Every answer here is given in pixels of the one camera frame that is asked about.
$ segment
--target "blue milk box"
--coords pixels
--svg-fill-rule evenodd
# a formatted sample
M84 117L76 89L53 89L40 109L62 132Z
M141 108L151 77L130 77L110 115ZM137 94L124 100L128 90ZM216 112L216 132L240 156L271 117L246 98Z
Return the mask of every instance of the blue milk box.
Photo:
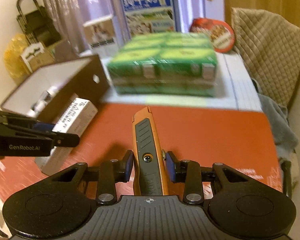
M178 0L121 0L130 37L181 31Z

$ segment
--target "green tissue package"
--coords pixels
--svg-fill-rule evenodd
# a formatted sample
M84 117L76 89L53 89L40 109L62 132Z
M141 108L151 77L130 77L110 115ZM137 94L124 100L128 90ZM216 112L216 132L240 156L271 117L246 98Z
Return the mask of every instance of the green tissue package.
M214 96L217 57L200 33L155 33L128 42L108 64L119 94Z

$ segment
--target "gray ribbed plate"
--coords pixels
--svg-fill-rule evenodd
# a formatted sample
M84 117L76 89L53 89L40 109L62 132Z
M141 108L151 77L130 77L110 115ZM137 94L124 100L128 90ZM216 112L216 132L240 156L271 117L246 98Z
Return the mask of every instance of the gray ribbed plate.
M23 238L14 236L11 240ZM235 240L216 228L198 206L177 196L122 196L115 205L99 207L87 224L60 240L204 239Z

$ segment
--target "yellow plastic bag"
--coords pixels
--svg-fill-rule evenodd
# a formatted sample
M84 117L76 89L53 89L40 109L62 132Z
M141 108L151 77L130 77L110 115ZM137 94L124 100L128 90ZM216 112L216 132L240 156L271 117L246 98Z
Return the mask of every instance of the yellow plastic bag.
M20 57L26 47L28 47L26 36L24 34L16 34L7 45L3 54L5 67L16 85L19 85L31 74Z

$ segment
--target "quilted chair cover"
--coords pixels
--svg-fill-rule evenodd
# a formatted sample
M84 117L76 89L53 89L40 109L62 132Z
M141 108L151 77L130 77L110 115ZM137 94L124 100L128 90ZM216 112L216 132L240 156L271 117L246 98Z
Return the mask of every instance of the quilted chair cover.
M282 16L257 9L232 8L235 51L262 93L287 106L300 72L300 28Z

